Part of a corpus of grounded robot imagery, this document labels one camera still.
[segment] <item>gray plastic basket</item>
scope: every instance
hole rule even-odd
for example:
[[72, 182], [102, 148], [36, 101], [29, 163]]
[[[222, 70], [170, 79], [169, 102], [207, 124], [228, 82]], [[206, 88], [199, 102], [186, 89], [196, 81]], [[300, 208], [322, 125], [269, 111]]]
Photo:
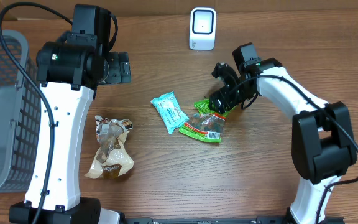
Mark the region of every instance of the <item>gray plastic basket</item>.
[[[35, 80], [25, 37], [3, 31], [11, 52]], [[34, 171], [39, 138], [40, 98], [0, 44], [0, 192], [26, 191]]]

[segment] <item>white wall sensor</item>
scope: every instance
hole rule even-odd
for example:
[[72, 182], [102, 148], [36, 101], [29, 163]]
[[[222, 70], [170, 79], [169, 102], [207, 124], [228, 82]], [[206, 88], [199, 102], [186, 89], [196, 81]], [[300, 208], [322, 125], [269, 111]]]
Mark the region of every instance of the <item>white wall sensor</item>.
[[216, 12], [213, 8], [197, 7], [190, 14], [189, 47], [212, 50], [215, 45]]

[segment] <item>label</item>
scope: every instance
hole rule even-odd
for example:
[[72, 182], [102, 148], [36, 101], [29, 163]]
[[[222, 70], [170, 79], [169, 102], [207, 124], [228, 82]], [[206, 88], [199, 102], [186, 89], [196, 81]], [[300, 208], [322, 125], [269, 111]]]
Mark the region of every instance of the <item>label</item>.
[[120, 164], [114, 164], [114, 165], [110, 165], [110, 166], [102, 166], [103, 178], [105, 178], [105, 179], [117, 178], [121, 168], [122, 168], [122, 165], [120, 165]]
[[173, 122], [175, 122], [175, 118], [173, 118], [173, 113], [171, 112], [171, 108], [167, 109], [169, 117], [172, 119]]
[[100, 134], [107, 134], [109, 132], [110, 124], [102, 124], [102, 129], [100, 130]]
[[216, 133], [213, 131], [208, 131], [208, 134], [206, 135], [206, 138], [208, 139], [219, 139], [221, 137], [220, 133]]

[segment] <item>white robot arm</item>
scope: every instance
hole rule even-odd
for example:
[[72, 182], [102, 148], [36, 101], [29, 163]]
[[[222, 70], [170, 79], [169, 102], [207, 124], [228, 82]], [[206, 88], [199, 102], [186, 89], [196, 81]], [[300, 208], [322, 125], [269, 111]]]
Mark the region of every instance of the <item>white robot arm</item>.
[[[276, 75], [290, 80], [294, 83], [307, 97], [315, 102], [321, 108], [328, 104], [327, 101], [318, 98], [317, 96], [310, 93], [308, 90], [303, 88], [288, 74], [284, 67], [273, 67], [264, 70], [261, 75]], [[258, 78], [257, 89], [261, 96], [270, 99], [276, 106], [278, 106], [288, 119], [292, 119], [293, 115], [299, 114], [302, 111], [315, 111], [316, 108], [311, 106], [307, 101], [299, 95], [289, 84], [280, 81], [276, 78]], [[313, 184], [310, 180], [300, 178], [298, 191], [296, 193], [295, 201], [291, 204], [290, 211], [295, 219], [296, 223], [299, 224], [314, 224], [316, 223], [316, 211], [325, 186], [330, 183], [337, 182], [341, 179], [338, 176], [328, 177], [322, 180], [319, 184]], [[323, 208], [320, 212], [319, 222], [325, 219], [324, 210], [328, 203], [331, 192], [328, 192]]]
[[[50, 82], [41, 87], [53, 109], [53, 117], [58, 122], [55, 128], [55, 153], [48, 182], [48, 195], [43, 210], [62, 212], [71, 210], [80, 204], [80, 186], [78, 183], [78, 167], [80, 163], [81, 143], [86, 115], [93, 101], [94, 91], [85, 86], [78, 91], [71, 90], [67, 83]], [[49, 150], [48, 115], [43, 112], [40, 123], [40, 139], [37, 157], [30, 187], [25, 194], [25, 204], [38, 208], [40, 191], [44, 184]], [[100, 208], [99, 224], [118, 224], [119, 212]]]
[[[219, 77], [225, 86], [210, 96], [209, 107], [224, 113], [243, 102], [241, 108], [245, 109], [249, 106], [243, 107], [245, 100], [253, 97], [252, 103], [258, 95], [279, 107], [293, 121], [292, 158], [301, 175], [295, 201], [287, 211], [287, 220], [289, 223], [316, 223], [319, 212], [318, 223], [323, 221], [324, 209], [333, 189], [331, 187], [327, 192], [319, 210], [326, 186], [338, 182], [347, 168], [356, 162], [354, 146], [342, 138], [325, 116], [325, 113], [330, 114], [341, 122], [352, 136], [346, 106], [340, 102], [330, 105], [310, 93], [274, 58], [262, 61], [252, 43], [237, 48], [233, 57], [240, 77], [229, 65], [216, 64], [212, 76]], [[331, 131], [331, 137], [320, 139], [319, 131]]]

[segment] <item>snack bag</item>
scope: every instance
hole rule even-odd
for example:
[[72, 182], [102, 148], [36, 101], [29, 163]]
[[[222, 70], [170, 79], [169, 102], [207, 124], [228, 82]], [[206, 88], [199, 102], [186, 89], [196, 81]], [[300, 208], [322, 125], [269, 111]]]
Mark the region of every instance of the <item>snack bag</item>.
[[169, 134], [189, 120], [189, 117], [180, 109], [173, 91], [152, 99], [151, 103], [160, 113]]
[[199, 113], [194, 114], [180, 127], [179, 132], [200, 141], [219, 143], [222, 141], [224, 122], [230, 111], [219, 114], [210, 110], [208, 104], [209, 99], [194, 103], [194, 107], [198, 109]]
[[100, 143], [100, 148], [85, 177], [105, 179], [119, 177], [134, 166], [134, 161], [124, 148], [128, 132], [132, 129], [132, 122], [128, 119], [122, 121], [102, 119], [101, 116], [95, 116], [95, 119], [96, 139]]

